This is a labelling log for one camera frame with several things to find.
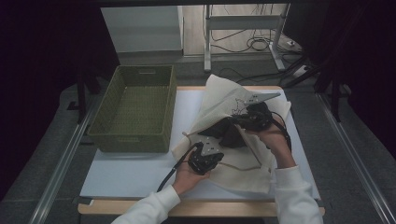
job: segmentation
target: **gray floor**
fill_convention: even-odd
[[[205,81],[210,75],[203,71],[202,57],[174,56],[160,59],[134,58],[123,55],[120,61],[122,64],[172,63],[177,71],[179,86],[205,85]],[[231,70],[221,70],[223,68],[232,68],[240,75]],[[240,76],[268,75],[275,71],[275,65],[267,54],[254,57],[230,55],[215,57],[212,73],[236,81],[241,78]],[[279,83],[279,78],[257,82],[264,78],[266,77],[257,78],[256,81],[247,79],[241,84],[276,85]],[[288,81],[291,78],[285,77],[283,81]],[[313,91],[315,80],[314,77],[311,77],[293,88],[286,89],[285,93],[291,101],[292,115],[326,208],[325,223],[383,223]],[[107,83],[102,79],[101,83],[105,90]],[[92,98],[93,96],[87,93],[87,97]],[[54,168],[76,129],[78,112],[67,110],[69,103],[76,100],[75,86],[63,91],[60,107],[35,154],[15,181],[6,198],[0,203],[1,224],[28,223],[30,220]],[[396,211],[395,160],[354,114],[347,104],[347,98],[340,100],[340,117],[342,125],[359,151],[368,172],[379,186],[391,209]],[[86,136],[83,137],[81,143],[59,191],[56,192],[55,201],[50,207],[45,223],[110,223],[116,217],[79,217],[78,215],[77,204],[74,200],[79,195],[96,150],[95,146],[84,144],[89,143],[89,138]],[[184,223],[186,221],[192,223],[263,223],[260,218],[169,218],[166,223]],[[265,221],[266,223],[276,223],[276,220],[272,218]]]

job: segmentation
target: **hand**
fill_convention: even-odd
[[[274,119],[281,125],[285,125],[279,116],[274,116]],[[246,133],[256,134],[260,140],[271,149],[271,152],[276,157],[278,168],[288,168],[296,166],[294,158],[291,155],[288,142],[283,133],[272,124],[270,128],[261,132],[253,132],[246,130]]]
[[[210,176],[210,172],[207,172],[204,175],[198,175],[190,168],[187,161],[189,160],[191,153],[192,151],[187,155],[185,161],[183,161],[177,168],[176,179],[172,185],[177,195],[181,195],[190,189],[193,189],[198,182],[203,179],[207,179]]]
[[[283,126],[285,125],[279,116],[273,116],[273,118],[279,124]],[[271,150],[278,150],[279,148],[284,147],[289,148],[285,136],[283,136],[282,132],[275,126],[275,124],[272,124],[269,129],[263,130],[261,132],[246,130],[246,133],[256,134],[259,136],[260,140],[264,142],[266,146],[271,148]]]

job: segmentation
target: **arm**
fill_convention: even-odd
[[[247,132],[258,135],[260,140],[271,148],[276,158],[275,200],[279,223],[323,223],[318,204],[310,194],[312,186],[304,181],[281,131],[272,125],[268,130],[259,133]]]
[[[196,174],[186,162],[182,162],[177,168],[176,179],[172,186],[168,186],[160,192],[150,193],[134,204],[123,215],[117,217],[112,224],[151,224],[161,223],[168,218],[168,212],[180,203],[179,196],[193,189],[203,179],[209,177]]]

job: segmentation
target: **table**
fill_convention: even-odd
[[[251,91],[280,92],[279,87],[246,87]],[[198,113],[205,87],[178,87],[170,148],[181,139],[181,132],[188,131]],[[313,185],[312,196],[321,203],[315,180],[304,154],[291,113],[286,118],[291,137],[293,157],[300,165],[304,179]],[[175,164],[171,152],[153,155],[149,159],[134,153],[103,153],[97,150],[80,197],[90,199],[80,203],[81,214],[123,214],[139,199],[155,191]],[[140,168],[139,172],[130,172]],[[276,205],[273,187],[268,194],[231,192],[209,180],[183,195],[182,202],[169,213],[170,217],[275,217]]]

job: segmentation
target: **white sleeve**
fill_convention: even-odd
[[[312,198],[312,185],[304,181],[299,166],[276,169],[275,200],[279,224],[321,224],[322,214]]]
[[[147,198],[135,203],[112,224],[151,224],[161,223],[168,218],[168,212],[180,203],[174,188],[169,185],[157,193],[150,193]]]

